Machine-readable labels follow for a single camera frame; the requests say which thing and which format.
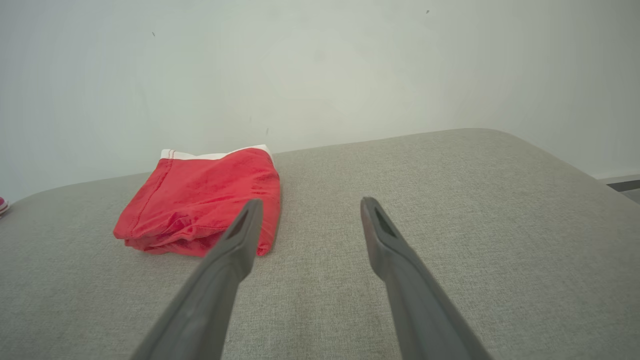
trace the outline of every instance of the red object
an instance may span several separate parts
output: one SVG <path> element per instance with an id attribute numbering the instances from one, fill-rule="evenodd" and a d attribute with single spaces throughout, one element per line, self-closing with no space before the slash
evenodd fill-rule
<path id="1" fill-rule="evenodd" d="M 257 254 L 269 252 L 280 217 L 280 177 L 271 156 L 256 148 L 212 155 L 223 157 L 163 151 L 165 158 L 122 211 L 114 236 L 151 254 L 202 257 L 244 204 L 258 198 L 263 217 Z"/>

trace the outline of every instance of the fabric texture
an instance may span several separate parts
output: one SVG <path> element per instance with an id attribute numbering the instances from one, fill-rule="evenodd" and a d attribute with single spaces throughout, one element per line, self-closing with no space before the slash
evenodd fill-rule
<path id="1" fill-rule="evenodd" d="M 462 129 L 275 154 L 282 214 L 224 359 L 399 359 L 367 258 L 377 198 L 496 359 L 640 354 L 640 206 L 514 136 Z M 66 186 L 0 221 L 0 358 L 128 359 L 199 259 L 113 239 L 148 174 Z"/>
<path id="2" fill-rule="evenodd" d="M 247 148 L 205 160 L 175 151 L 163 158 L 122 211 L 113 234 L 149 252 L 205 256 L 244 204 L 262 199 L 257 254 L 271 248 L 280 217 L 280 179 L 271 156 Z"/>

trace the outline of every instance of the baseboard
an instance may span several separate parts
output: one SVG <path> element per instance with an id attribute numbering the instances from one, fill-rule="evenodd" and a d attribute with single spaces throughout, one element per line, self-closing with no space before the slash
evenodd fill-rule
<path id="1" fill-rule="evenodd" d="M 618 176 L 618 177 L 608 177 L 606 179 L 598 179 L 603 184 L 616 184 L 616 183 L 626 183 L 627 181 L 636 181 L 640 180 L 640 174 L 635 175 L 627 175 L 627 176 Z"/>

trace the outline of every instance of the gray upholstered ottoman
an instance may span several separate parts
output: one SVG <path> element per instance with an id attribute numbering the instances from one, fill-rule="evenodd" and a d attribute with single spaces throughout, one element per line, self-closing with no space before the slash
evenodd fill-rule
<path id="1" fill-rule="evenodd" d="M 359 202 L 376 197 L 496 359 L 640 354 L 640 206 L 514 136 L 462 129 L 275 155 L 282 217 L 225 359 L 399 357 Z M 127 359 L 197 258 L 111 231 L 148 174 L 0 219 L 0 358 Z"/>

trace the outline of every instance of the white wall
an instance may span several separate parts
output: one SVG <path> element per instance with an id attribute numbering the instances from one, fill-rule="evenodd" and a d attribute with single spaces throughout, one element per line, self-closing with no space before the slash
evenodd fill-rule
<path id="1" fill-rule="evenodd" d="M 457 127 L 638 174 L 639 17 L 637 0 L 3 1 L 0 195 L 150 171 L 167 147 Z"/>

